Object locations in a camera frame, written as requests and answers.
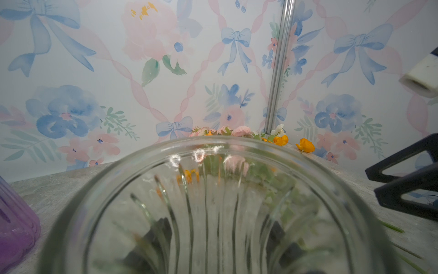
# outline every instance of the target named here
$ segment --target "gray countertop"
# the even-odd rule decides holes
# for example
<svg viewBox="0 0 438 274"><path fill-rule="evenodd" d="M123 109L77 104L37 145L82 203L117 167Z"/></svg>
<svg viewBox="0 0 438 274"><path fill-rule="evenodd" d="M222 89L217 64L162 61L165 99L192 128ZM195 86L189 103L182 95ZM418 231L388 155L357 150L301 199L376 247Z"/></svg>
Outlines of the gray countertop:
<svg viewBox="0 0 438 274"><path fill-rule="evenodd" d="M287 145L286 148L295 149L291 145ZM405 233L398 233L390 229L386 229L386 232L393 243L420 255L423 257L423 260L399 249L397 249L397 252L413 261L427 271L427 273L438 274L437 222L379 206L374 195L374 189L381 186L382 183L369 181L364 177L350 173L342 167L313 154L304 153L304 155L324 165L334 174L342 178L362 199L364 199L374 211L377 218L402 228ZM11 186L15 191L39 216L41 221L41 237L36 242L35 247L25 256L23 262L11 269L8 272L9 274L36 273L39 252L42 249L47 235L59 213L76 192L107 165L108 164L103 164L97 167L87 167L84 169L11 183ZM419 273L401 260L400 264L403 266L403 272L406 274Z"/></svg>

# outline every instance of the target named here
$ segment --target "white flower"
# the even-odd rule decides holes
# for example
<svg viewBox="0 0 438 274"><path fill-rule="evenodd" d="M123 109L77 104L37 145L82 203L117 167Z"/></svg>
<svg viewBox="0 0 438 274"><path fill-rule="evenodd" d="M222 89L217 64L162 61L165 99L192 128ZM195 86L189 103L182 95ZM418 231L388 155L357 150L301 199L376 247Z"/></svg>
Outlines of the white flower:
<svg viewBox="0 0 438 274"><path fill-rule="evenodd" d="M271 131L271 135L277 135L278 137L283 137L283 135L285 134L283 127L284 127L283 124L279 124L277 128Z"/></svg>

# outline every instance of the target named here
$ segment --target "wallpaper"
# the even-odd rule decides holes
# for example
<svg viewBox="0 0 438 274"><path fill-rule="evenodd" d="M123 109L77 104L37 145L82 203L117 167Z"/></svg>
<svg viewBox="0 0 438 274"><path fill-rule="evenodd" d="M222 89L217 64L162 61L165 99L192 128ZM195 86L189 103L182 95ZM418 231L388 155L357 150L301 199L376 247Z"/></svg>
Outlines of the wallpaper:
<svg viewBox="0 0 438 274"><path fill-rule="evenodd" d="M0 175L263 127L281 0L3 0Z"/></svg>
<svg viewBox="0 0 438 274"><path fill-rule="evenodd" d="M297 2L283 68L277 124L290 143L365 175L365 169L438 132L438 99L400 84L438 46L437 1ZM387 170L404 175L421 154Z"/></svg>

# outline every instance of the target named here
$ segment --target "painted flower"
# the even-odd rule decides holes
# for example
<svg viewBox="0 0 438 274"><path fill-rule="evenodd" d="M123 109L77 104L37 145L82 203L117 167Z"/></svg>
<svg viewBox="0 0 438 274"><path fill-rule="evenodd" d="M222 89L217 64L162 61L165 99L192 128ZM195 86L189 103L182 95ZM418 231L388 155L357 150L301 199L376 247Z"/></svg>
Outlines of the painted flower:
<svg viewBox="0 0 438 274"><path fill-rule="evenodd" d="M274 52L277 50L277 38L271 38L271 44L268 46L268 50L273 50Z"/></svg>
<svg viewBox="0 0 438 274"><path fill-rule="evenodd" d="M295 145L297 146L297 148L299 150L301 150L301 152L304 151L304 152L311 153L311 152L315 151L315 146L312 144L312 142L305 139L305 138L300 140L300 144L295 144Z"/></svg>
<svg viewBox="0 0 438 274"><path fill-rule="evenodd" d="M237 128L245 124L245 114L239 105L232 105L222 112L219 122L222 126Z"/></svg>
<svg viewBox="0 0 438 274"><path fill-rule="evenodd" d="M158 0L127 2L122 16L127 39L124 52L132 60L154 58L160 61L170 54L170 35L175 33L178 19L172 8Z"/></svg>
<svg viewBox="0 0 438 274"><path fill-rule="evenodd" d="M249 164L242 156L228 155L223 163L225 169L229 172L235 173L236 171L241 171L244 176L248 173Z"/></svg>
<svg viewBox="0 0 438 274"><path fill-rule="evenodd" d="M356 150L360 150L358 141L351 137L350 132L341 132L336 136L335 152L343 152L350 160L355 160Z"/></svg>
<svg viewBox="0 0 438 274"><path fill-rule="evenodd" d="M95 167L97 165L100 165L103 162L103 157L99 158L98 160L91 160L89 167Z"/></svg>
<svg viewBox="0 0 438 274"><path fill-rule="evenodd" d="M230 89L226 85L222 85L222 97L219 98L219 103L224 107L240 104L239 97L236 96L239 91L239 86L234 84Z"/></svg>
<svg viewBox="0 0 438 274"><path fill-rule="evenodd" d="M331 152L329 152L329 153L327 154L327 160L329 160L330 162L333 162L333 163L335 163L335 164L338 163L338 161L336 160L337 158L339 158L339 155L338 155L338 154L333 154L333 153L331 153Z"/></svg>
<svg viewBox="0 0 438 274"><path fill-rule="evenodd" d="M361 108L362 104L349 94L328 94L316 105L315 124L333 133L352 131L362 124Z"/></svg>
<svg viewBox="0 0 438 274"><path fill-rule="evenodd" d="M170 53L170 65L172 68L177 66L189 67L187 55L193 55L194 49L189 46L190 34L185 32L183 35L172 34L169 36L170 44L166 47L166 52Z"/></svg>
<svg viewBox="0 0 438 274"><path fill-rule="evenodd" d="M283 137L284 135L284 125L279 124L275 129L271 131L271 135L277 135L278 137Z"/></svg>
<svg viewBox="0 0 438 274"><path fill-rule="evenodd" d="M336 141L336 136L333 136L331 132L326 131L324 135L317 134L318 143L316 145L321 148L323 147L326 151L330 151L332 145Z"/></svg>
<svg viewBox="0 0 438 274"><path fill-rule="evenodd" d="M38 118L38 131L53 139L64 137L68 131L84 137L105 119L93 94L74 85L38 88L34 99L26 101L26 109Z"/></svg>
<svg viewBox="0 0 438 274"><path fill-rule="evenodd" d="M249 127L242 125L236 129L234 129L231 132L231 135L236 136L236 137L243 137L243 136L244 137L252 137L252 131Z"/></svg>
<svg viewBox="0 0 438 274"><path fill-rule="evenodd" d="M119 142L119 139L117 139L113 133L108 134L94 130L88 134L88 140L84 142L87 146L93 148L93 152L97 156L102 155L102 152L105 152L109 156L120 154L120 149L114 145Z"/></svg>
<svg viewBox="0 0 438 274"><path fill-rule="evenodd" d="M58 150L67 153L67 162L76 163L76 160L88 162L88 146L86 143L79 141L78 137L69 140L70 146L61 146Z"/></svg>

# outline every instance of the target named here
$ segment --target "pink flower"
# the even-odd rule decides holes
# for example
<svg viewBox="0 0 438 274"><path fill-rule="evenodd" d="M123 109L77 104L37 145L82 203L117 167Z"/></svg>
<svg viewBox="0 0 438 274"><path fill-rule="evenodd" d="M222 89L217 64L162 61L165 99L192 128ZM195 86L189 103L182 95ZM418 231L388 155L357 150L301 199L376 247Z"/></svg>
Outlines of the pink flower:
<svg viewBox="0 0 438 274"><path fill-rule="evenodd" d="M93 147L93 152L100 156L105 151L107 155L119 155L120 149L113 145L119 142L115 134L102 133L100 130L93 130L88 133L88 146Z"/></svg>
<svg viewBox="0 0 438 274"><path fill-rule="evenodd" d="M245 158L242 156L227 156L225 160L223 161L224 167L227 171L235 173L236 170L241 170L243 172L243 175L246 176L249 169L249 164L245 161Z"/></svg>
<svg viewBox="0 0 438 274"><path fill-rule="evenodd" d="M183 35L170 35L170 43L166 47L166 52L170 53L170 65L172 68L177 66L177 62L183 69L190 66L187 55L193 55L194 49L189 46L189 39L189 32L185 32Z"/></svg>
<svg viewBox="0 0 438 274"><path fill-rule="evenodd" d="M336 158L339 158L339 155L338 155L338 154L333 154L333 153L331 153L331 152L329 152L329 153L327 154L327 160L329 160L330 162L333 162L333 163L337 164L338 161L336 160Z"/></svg>
<svg viewBox="0 0 438 274"><path fill-rule="evenodd" d="M91 160L89 167L95 167L97 165L100 165L103 162L103 157L98 159L97 161Z"/></svg>
<svg viewBox="0 0 438 274"><path fill-rule="evenodd" d="M360 150L359 143L350 132L341 132L336 136L335 152L344 152L344 156L350 160L357 158L355 150Z"/></svg>
<svg viewBox="0 0 438 274"><path fill-rule="evenodd" d="M222 126L237 128L245 124L245 114L239 105L232 105L222 112L219 121Z"/></svg>
<svg viewBox="0 0 438 274"><path fill-rule="evenodd" d="M231 132L231 135L236 137L242 137L242 136L252 137L252 131L249 127L241 125L240 127L233 130Z"/></svg>
<svg viewBox="0 0 438 274"><path fill-rule="evenodd" d="M128 2L122 15L127 39L124 52L132 60L154 58L160 61L176 31L177 16L169 5L158 0Z"/></svg>
<svg viewBox="0 0 438 274"><path fill-rule="evenodd" d="M278 44L278 42L277 42L277 38L271 38L271 44L268 46L268 50L273 50L274 52L276 51L276 49L277 49L277 44Z"/></svg>
<svg viewBox="0 0 438 274"><path fill-rule="evenodd" d="M316 137L319 139L318 143L316 143L318 148L323 147L326 151L330 151L330 149L332 149L332 145L336 141L336 137L328 131L325 132L324 136L317 134Z"/></svg>
<svg viewBox="0 0 438 274"><path fill-rule="evenodd" d="M62 153L67 153L67 162L75 163L75 160L88 162L88 146L86 143L79 141L79 138L73 138L68 141L70 146L59 147L58 150Z"/></svg>

